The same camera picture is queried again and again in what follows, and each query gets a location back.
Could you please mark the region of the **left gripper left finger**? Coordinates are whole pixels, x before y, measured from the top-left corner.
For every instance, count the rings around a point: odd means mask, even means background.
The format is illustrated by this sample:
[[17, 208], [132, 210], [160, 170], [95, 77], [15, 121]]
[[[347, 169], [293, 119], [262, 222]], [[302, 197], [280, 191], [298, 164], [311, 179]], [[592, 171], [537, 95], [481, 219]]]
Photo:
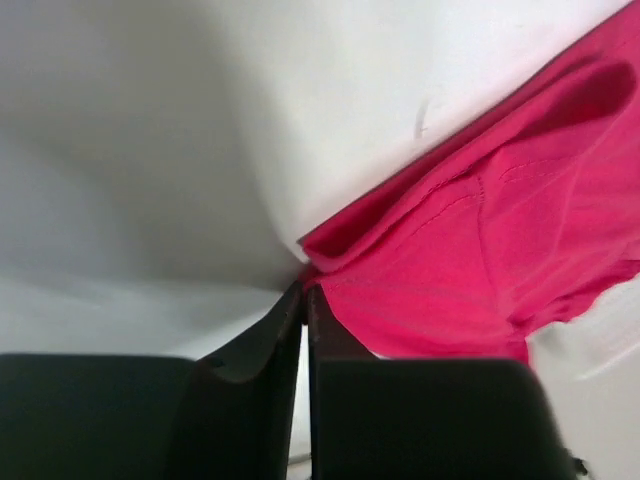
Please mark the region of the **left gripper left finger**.
[[5, 479], [282, 479], [302, 287], [196, 360], [7, 353]]

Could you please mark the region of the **magenta t shirt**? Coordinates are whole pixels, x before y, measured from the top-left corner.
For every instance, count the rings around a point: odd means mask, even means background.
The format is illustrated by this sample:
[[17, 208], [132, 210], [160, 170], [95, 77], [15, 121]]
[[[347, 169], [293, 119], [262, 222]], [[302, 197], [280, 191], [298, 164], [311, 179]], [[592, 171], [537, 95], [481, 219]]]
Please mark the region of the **magenta t shirt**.
[[638, 3], [301, 245], [370, 351], [526, 361], [639, 271]]

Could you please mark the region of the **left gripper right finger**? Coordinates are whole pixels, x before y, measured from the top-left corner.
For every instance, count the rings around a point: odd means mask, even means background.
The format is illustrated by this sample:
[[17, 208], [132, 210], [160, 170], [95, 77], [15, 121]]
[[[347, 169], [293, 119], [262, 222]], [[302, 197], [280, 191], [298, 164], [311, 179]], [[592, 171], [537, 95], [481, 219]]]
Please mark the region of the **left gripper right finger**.
[[574, 479], [544, 390], [503, 359], [382, 360], [307, 296], [316, 479]]

